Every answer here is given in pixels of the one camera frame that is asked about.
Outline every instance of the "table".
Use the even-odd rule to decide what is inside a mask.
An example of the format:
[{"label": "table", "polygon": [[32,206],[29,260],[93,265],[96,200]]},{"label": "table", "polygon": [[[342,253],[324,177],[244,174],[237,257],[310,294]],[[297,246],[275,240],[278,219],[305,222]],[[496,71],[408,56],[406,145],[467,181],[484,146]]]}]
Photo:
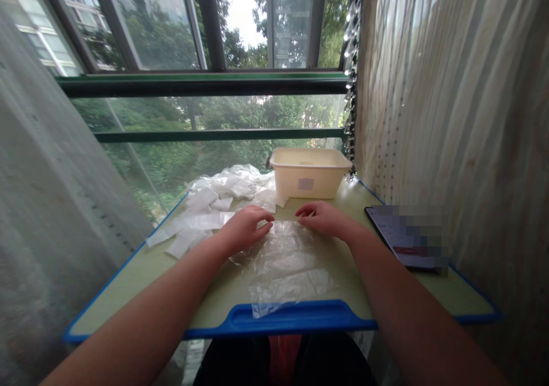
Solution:
[{"label": "table", "polygon": [[[296,210],[308,201],[290,198],[284,209],[277,207],[275,219],[297,220],[294,216]],[[364,207],[380,202],[358,180],[343,179],[336,198],[328,201],[374,230],[364,214]],[[179,203],[157,230],[184,209],[185,205]],[[152,248],[141,245],[78,315],[66,331],[64,340],[68,343],[86,340],[132,297],[170,268],[176,260],[164,251],[173,239]],[[261,319],[252,317],[250,296],[239,268],[230,261],[226,262],[194,315],[185,339],[377,329],[368,296],[347,246],[333,239],[332,250],[322,250],[319,256],[337,289],[315,301],[281,308]],[[459,323],[490,323],[499,317],[499,311],[455,268],[450,267],[448,277],[426,272],[413,274]]]}]

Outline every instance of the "white curtain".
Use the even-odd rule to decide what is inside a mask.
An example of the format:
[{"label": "white curtain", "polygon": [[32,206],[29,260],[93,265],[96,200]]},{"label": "white curtain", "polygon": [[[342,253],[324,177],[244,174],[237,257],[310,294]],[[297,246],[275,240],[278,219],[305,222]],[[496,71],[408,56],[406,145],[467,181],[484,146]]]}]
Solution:
[{"label": "white curtain", "polygon": [[444,205],[452,259],[501,308],[472,330],[549,381],[549,0],[364,0],[356,166],[386,204]]},{"label": "white curtain", "polygon": [[1,9],[0,30],[0,384],[34,385],[152,226]]}]

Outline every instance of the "green table surface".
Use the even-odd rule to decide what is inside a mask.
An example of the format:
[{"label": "green table surface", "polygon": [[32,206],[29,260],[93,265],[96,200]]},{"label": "green table surface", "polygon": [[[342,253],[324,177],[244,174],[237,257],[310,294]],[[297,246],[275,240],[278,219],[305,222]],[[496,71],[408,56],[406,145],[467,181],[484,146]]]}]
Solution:
[{"label": "green table surface", "polygon": [[[283,209],[277,207],[275,219],[296,221],[296,210],[308,201],[311,200],[290,198]],[[336,198],[327,201],[374,230],[364,213],[364,208],[380,203],[357,180],[343,179]],[[159,228],[183,210],[185,205],[179,204]],[[65,334],[65,339],[84,340],[132,297],[171,267],[176,260],[164,251],[174,239],[175,237],[172,237],[152,248],[142,246],[77,317]],[[347,246],[340,240],[333,239],[330,250],[320,250],[318,256],[332,275],[337,289],[312,300],[340,299],[347,303],[358,318],[373,320],[368,296]],[[425,272],[413,274],[450,314],[463,317],[463,323],[489,322],[498,314],[494,307],[452,268],[448,271],[448,277]],[[227,261],[208,289],[189,329],[215,328],[225,321],[235,305],[247,303],[250,303],[250,295],[241,277],[240,268]]]}]

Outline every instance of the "white plastic box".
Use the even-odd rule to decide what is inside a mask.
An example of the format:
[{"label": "white plastic box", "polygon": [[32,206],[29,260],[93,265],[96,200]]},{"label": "white plastic box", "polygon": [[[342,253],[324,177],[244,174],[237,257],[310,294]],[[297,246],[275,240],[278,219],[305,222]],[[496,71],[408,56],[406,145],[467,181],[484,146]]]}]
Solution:
[{"label": "white plastic box", "polygon": [[276,148],[270,165],[280,196],[331,199],[353,163],[334,149]]}]

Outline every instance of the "plastic bag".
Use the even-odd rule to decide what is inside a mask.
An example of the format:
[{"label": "plastic bag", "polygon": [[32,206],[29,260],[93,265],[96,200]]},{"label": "plastic bag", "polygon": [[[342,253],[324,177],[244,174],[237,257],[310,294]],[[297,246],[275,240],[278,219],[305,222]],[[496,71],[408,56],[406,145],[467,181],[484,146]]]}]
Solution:
[{"label": "plastic bag", "polygon": [[187,209],[150,236],[146,240],[147,246],[151,248],[183,231],[221,229],[233,215],[234,212],[220,212],[219,210],[212,210],[207,214],[197,214],[193,212],[193,208]]},{"label": "plastic bag", "polygon": [[232,197],[221,198],[212,203],[212,209],[222,210],[227,212],[230,209],[230,204],[233,202]]},{"label": "plastic bag", "polygon": [[212,236],[213,233],[211,230],[183,230],[177,234],[176,239],[165,253],[179,260],[202,240],[206,240]]},{"label": "plastic bag", "polygon": [[209,190],[217,193],[219,198],[256,200],[254,204],[272,213],[276,211],[276,205],[284,207],[288,200],[277,195],[274,172],[261,174],[252,165],[231,166],[213,176],[200,176],[186,186],[190,190],[196,190],[196,195],[201,190]]},{"label": "plastic bag", "polygon": [[320,236],[297,222],[275,221],[261,242],[231,258],[242,266],[254,318],[336,287],[315,254],[322,244]]},{"label": "plastic bag", "polygon": [[201,189],[195,194],[185,199],[185,204],[189,208],[206,208],[219,198],[219,194],[211,189]]}]

